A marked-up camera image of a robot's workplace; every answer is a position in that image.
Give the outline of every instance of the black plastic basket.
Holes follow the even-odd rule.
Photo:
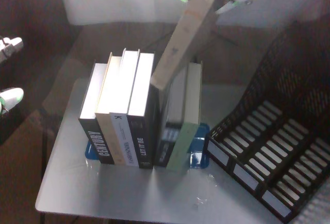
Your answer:
[[[282,33],[237,107],[206,137],[204,152],[282,222],[330,170],[329,20]]]

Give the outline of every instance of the brown floor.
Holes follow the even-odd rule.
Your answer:
[[[43,107],[50,114],[62,116],[73,83],[79,77],[89,76],[94,60],[106,62],[111,51],[120,55],[125,47],[161,54],[173,29],[169,24],[85,26],[59,70]],[[213,33],[197,54],[204,65],[203,83],[246,85],[277,32],[224,27],[218,34]],[[36,81],[45,80],[47,70],[51,70],[51,65],[45,67],[44,76]],[[41,184],[42,127],[38,120],[39,113],[35,111],[0,147],[0,223],[39,222],[35,201]],[[49,132],[48,155],[54,141],[54,134]],[[74,218],[46,214],[45,223],[71,223]],[[80,217],[76,223],[102,223],[102,220]]]

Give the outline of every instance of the gray tabletop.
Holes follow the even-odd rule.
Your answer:
[[[167,223],[281,223],[213,161],[181,173],[101,165],[85,158],[77,116],[87,87],[78,80],[39,190],[42,212]],[[245,87],[203,86],[202,121],[214,126]]]

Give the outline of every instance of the white table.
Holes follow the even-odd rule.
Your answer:
[[[182,173],[101,165],[85,158],[77,116],[87,80],[76,82],[39,190],[42,212],[167,223],[281,223],[213,161]],[[202,121],[214,126],[245,87],[203,86]]]

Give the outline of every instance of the white backdrop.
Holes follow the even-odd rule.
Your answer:
[[[250,27],[282,26],[296,19],[308,2],[318,0],[253,0],[222,14],[218,23]],[[176,23],[185,4],[179,0],[64,0],[74,25],[108,22]]]

